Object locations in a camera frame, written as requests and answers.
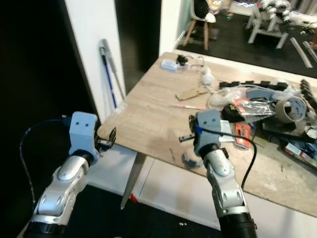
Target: black cable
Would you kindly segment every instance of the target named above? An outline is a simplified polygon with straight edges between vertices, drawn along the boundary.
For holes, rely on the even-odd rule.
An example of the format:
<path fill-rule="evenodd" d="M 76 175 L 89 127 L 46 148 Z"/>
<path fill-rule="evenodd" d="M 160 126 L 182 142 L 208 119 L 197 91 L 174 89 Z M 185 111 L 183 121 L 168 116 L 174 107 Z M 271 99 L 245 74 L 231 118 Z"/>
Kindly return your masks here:
<path fill-rule="evenodd" d="M 257 146 L 256 146 L 256 144 L 254 143 L 254 141 L 252 141 L 252 140 L 250 140 L 250 139 L 248 139 L 248 138 L 246 138 L 246 137 L 240 136 L 240 135 L 233 135 L 233 134 L 225 133 L 225 132 L 221 132 L 221 131 L 208 130 L 208 129 L 205 129 L 205 128 L 203 128 L 203 127 L 200 127 L 200 128 L 201 128 L 201 130 L 203 130 L 203 131 L 206 131 L 206 132 L 209 132 L 209 133 L 213 133 L 213 134 L 218 134 L 218 135 L 220 135 L 220 136 L 227 135 L 227 136 L 232 136 L 232 137 L 234 137 L 234 138 L 241 138 L 241 139 L 244 139 L 244 140 L 249 141 L 249 142 L 252 144 L 252 146 L 253 146 L 253 157 L 252 157 L 252 160 L 251 160 L 251 162 L 250 162 L 250 165 L 249 165 L 249 167 L 248 167 L 246 173 L 244 174 L 244 177 L 243 177 L 243 180 L 242 180 L 242 183 L 241 183 L 241 188 L 243 189 L 243 188 L 244 188 L 244 184 L 245 184 L 245 182 L 246 182 L 246 180 L 247 180 L 247 177 L 248 177 L 249 172 L 250 172 L 250 170 L 251 170 L 251 168 L 252 168 L 252 166 L 253 166 L 253 164 L 254 164 L 254 161 L 255 161 L 255 159 L 256 159 L 257 152 L 258 152 Z"/>
<path fill-rule="evenodd" d="M 21 138 L 21 141 L 20 141 L 20 146 L 19 146 L 19 152 L 20 152 L 20 160 L 21 160 L 21 163 L 22 163 L 22 166 L 23 166 L 23 169 L 24 169 L 24 172 L 28 178 L 28 182 L 29 182 L 29 185 L 30 185 L 30 189 L 31 189 L 31 195 L 32 195 L 32 210 L 34 210 L 35 208 L 35 205 L 36 205 L 36 199 L 35 199 L 35 194 L 34 194 L 34 187 L 33 187 L 33 183 L 32 183 L 32 180 L 31 180 L 31 176 L 30 176 L 30 173 L 28 171 L 28 168 L 26 167 L 26 164 L 25 164 L 25 161 L 24 161 L 24 158 L 23 158 L 23 143 L 24 143 L 24 140 L 26 138 L 26 136 L 29 134 L 29 132 L 31 130 L 33 130 L 34 128 L 40 126 L 40 125 L 43 125 L 43 124 L 47 124 L 47 123 L 51 123 L 51 122 L 55 122 L 55 121 L 59 121 L 59 122 L 62 122 L 63 120 L 62 119 L 50 119 L 50 120 L 45 120 L 43 122 L 40 122 L 38 124 L 35 124 L 34 126 L 28 128 L 25 132 L 24 132 L 24 135 L 22 136 Z"/>

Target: wooden table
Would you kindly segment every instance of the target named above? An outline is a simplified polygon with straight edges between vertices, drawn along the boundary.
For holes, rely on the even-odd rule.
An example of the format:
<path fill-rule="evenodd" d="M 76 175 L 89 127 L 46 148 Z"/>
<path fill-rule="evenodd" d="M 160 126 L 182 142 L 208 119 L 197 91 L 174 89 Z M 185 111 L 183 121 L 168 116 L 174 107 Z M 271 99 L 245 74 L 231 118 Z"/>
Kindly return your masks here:
<path fill-rule="evenodd" d="M 142 77 L 127 96 L 127 107 L 113 114 L 99 129 L 98 135 L 107 138 L 113 127 L 117 128 L 116 143 L 159 160 L 166 161 L 194 173 L 206 176 L 204 167 L 189 169 L 182 162 L 185 151 L 193 156 L 192 141 L 180 144 L 178 137 L 190 133 L 188 116 L 197 110 L 171 107 L 179 103 L 175 94 L 199 86 L 200 75 L 195 70 L 170 72 L 160 68 L 163 59 L 176 59 L 176 55 L 165 53 Z M 206 62 L 216 81 L 212 88 L 217 90 L 221 81 L 272 81 L 276 78 L 243 69 Z M 317 80 L 307 79 L 315 95 Z M 192 106 L 205 106 L 210 94 L 200 95 L 184 101 Z M 251 161 L 253 150 L 242 151 L 223 143 L 229 159 L 235 165 L 236 178 L 242 178 Z M 245 191 L 282 206 L 317 217 L 317 177 L 295 163 L 277 145 L 268 143 L 258 146 L 258 155 L 245 184 Z"/>

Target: small blue object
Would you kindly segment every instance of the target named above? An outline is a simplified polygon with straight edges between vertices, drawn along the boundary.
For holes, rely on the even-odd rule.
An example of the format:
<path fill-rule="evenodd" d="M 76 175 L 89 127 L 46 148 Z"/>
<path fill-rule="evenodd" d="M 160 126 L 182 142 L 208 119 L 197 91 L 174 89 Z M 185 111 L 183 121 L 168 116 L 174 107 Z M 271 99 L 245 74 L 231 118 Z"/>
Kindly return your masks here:
<path fill-rule="evenodd" d="M 203 129 L 202 129 L 200 126 L 196 125 L 196 126 L 195 126 L 195 131 L 196 131 L 198 134 L 201 134 L 201 133 L 203 132 Z"/>
<path fill-rule="evenodd" d="M 178 64 L 175 61 L 170 59 L 164 59 L 162 63 L 160 64 L 160 66 L 163 69 L 167 69 L 173 72 L 177 71 L 178 69 Z"/>

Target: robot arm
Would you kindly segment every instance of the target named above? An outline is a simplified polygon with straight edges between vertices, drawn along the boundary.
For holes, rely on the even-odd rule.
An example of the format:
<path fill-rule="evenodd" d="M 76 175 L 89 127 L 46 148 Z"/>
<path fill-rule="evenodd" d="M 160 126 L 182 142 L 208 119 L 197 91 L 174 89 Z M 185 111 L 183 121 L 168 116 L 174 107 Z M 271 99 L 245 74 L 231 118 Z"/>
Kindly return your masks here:
<path fill-rule="evenodd" d="M 24 233 L 25 238 L 59 238 L 68 224 L 76 196 L 86 186 L 85 177 L 99 158 L 95 148 L 105 151 L 112 147 L 116 137 L 113 129 L 109 141 L 95 142 L 97 117 L 75 112 L 70 125 L 71 148 L 65 163 L 53 173 L 51 184 L 39 199 Z"/>
<path fill-rule="evenodd" d="M 234 166 L 228 160 L 226 150 L 220 149 L 221 131 L 217 110 L 197 113 L 189 118 L 191 131 L 195 134 L 194 151 L 202 157 L 207 169 L 207 179 L 212 186 L 212 198 L 224 238 L 256 238 L 256 225 L 241 187 L 235 179 Z"/>

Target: wooden chair leg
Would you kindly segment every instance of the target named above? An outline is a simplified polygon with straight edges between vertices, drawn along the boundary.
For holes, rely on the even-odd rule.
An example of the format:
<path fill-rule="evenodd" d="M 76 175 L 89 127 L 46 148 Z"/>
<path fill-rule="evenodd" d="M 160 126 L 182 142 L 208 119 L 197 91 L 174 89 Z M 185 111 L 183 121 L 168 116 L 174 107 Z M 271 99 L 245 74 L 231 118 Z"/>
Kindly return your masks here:
<path fill-rule="evenodd" d="M 183 43 L 183 46 L 186 46 L 187 45 L 187 42 L 189 41 L 189 37 L 190 35 L 192 34 L 194 28 L 195 28 L 195 25 L 196 25 L 196 20 L 192 20 L 191 23 L 190 23 L 190 26 L 188 28 L 188 32 L 187 32 L 187 35 L 186 35 L 186 38 L 185 38 L 185 41 Z"/>
<path fill-rule="evenodd" d="M 204 23 L 204 48 L 205 48 L 205 51 L 208 50 L 208 41 L 209 41 L 209 28 L 208 28 L 208 22 L 205 21 L 205 23 Z"/>

